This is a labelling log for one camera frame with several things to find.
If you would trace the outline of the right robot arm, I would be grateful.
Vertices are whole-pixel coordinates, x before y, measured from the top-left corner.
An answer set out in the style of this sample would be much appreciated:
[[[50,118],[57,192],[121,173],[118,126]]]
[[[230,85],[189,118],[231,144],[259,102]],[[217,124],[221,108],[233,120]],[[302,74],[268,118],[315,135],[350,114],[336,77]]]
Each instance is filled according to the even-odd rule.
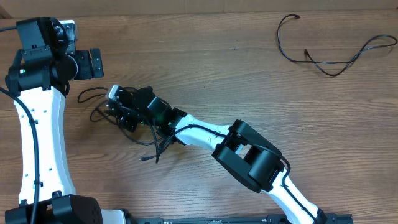
[[[291,166],[282,153],[250,125],[237,119],[232,125],[216,125],[171,107],[151,87],[141,89],[113,85],[105,95],[107,114],[120,129],[135,131],[148,125],[154,137],[155,154],[174,143],[198,146],[239,183],[256,193],[265,192],[278,204],[290,223],[326,223],[323,210],[309,202],[292,183]]]

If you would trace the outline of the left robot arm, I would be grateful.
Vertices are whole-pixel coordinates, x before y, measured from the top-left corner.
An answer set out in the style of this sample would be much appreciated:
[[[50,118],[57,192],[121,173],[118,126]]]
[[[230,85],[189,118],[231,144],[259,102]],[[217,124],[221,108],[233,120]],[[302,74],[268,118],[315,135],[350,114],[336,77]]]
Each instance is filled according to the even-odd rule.
[[[72,80],[104,75],[98,48],[77,50],[76,24],[53,17],[18,21],[19,49],[3,92],[17,110],[22,142],[19,206],[7,223],[101,223],[93,198],[78,196],[68,170],[64,111]]]

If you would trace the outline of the brown cardboard backdrop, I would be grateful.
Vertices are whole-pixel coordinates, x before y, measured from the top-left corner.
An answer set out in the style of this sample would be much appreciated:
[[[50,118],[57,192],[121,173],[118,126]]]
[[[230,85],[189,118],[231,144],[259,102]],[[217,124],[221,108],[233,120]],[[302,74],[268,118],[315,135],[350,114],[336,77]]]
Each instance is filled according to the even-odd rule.
[[[394,9],[397,0],[1,0],[1,18]]]

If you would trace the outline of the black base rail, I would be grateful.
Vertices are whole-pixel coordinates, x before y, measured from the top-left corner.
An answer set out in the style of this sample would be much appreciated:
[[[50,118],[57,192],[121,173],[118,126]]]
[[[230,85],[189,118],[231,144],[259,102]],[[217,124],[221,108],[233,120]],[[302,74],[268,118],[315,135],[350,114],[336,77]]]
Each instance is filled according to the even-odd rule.
[[[352,215],[326,214],[327,224],[353,224]],[[285,215],[268,215],[266,217],[238,217],[238,218],[135,218],[133,223],[138,224],[288,224]]]

